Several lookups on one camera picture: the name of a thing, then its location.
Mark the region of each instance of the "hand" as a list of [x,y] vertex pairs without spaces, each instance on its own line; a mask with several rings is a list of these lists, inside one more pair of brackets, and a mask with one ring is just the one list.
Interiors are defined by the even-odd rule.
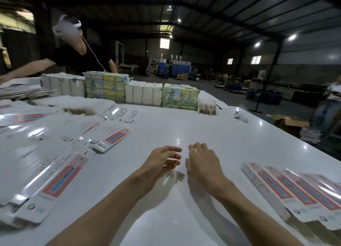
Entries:
[[176,146],[164,146],[154,149],[146,162],[137,170],[139,175],[144,176],[147,180],[147,188],[145,195],[152,190],[156,181],[160,179],[167,171],[175,169],[180,165],[182,149]]
[[189,159],[186,159],[186,168],[189,176],[192,176],[212,196],[232,185],[221,169],[218,157],[213,150],[209,150],[206,144],[196,143],[189,147]]
[[0,84],[3,84],[4,82],[7,82],[9,80],[12,80],[12,77],[10,75],[0,75]]

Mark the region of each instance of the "table surface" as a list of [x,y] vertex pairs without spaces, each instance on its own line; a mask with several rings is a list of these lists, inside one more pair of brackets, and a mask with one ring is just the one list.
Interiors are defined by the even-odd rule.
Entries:
[[131,210],[111,245],[249,245],[228,212],[188,179],[188,145],[206,143],[220,159],[224,174],[254,204],[294,233],[240,170],[244,161],[321,173],[340,181],[341,163],[264,120],[239,109],[249,123],[234,119],[236,107],[218,110],[218,116],[195,111],[125,104],[142,109],[133,132],[104,154],[96,154],[60,197],[47,218],[36,227],[1,231],[0,245],[42,246],[103,199],[138,169],[152,149],[163,145],[183,148],[181,165],[156,183]]

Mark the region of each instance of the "open cardboard box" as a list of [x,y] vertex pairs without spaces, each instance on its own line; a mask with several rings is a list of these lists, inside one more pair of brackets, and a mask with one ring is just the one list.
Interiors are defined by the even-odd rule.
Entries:
[[309,127],[309,122],[305,119],[297,118],[297,117],[291,117],[291,116],[285,116],[281,114],[273,115],[271,116],[272,119],[275,120],[274,125],[283,131],[300,138],[300,131],[302,127]]

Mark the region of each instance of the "white vr headset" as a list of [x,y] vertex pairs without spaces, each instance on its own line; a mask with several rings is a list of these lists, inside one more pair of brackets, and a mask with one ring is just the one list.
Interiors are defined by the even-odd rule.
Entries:
[[79,34],[79,31],[77,28],[82,26],[81,22],[78,20],[78,22],[76,24],[72,24],[71,22],[63,21],[65,16],[66,15],[62,15],[59,18],[57,25],[55,25],[52,28],[53,33],[56,36],[62,36],[63,34],[64,35],[77,35],[77,34]]

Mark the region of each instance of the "warehouse ceiling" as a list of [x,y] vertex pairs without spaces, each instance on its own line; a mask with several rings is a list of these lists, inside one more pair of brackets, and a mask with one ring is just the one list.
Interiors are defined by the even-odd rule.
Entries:
[[[114,38],[172,35],[241,47],[341,26],[341,0],[42,0]],[[15,6],[19,0],[7,0]]]

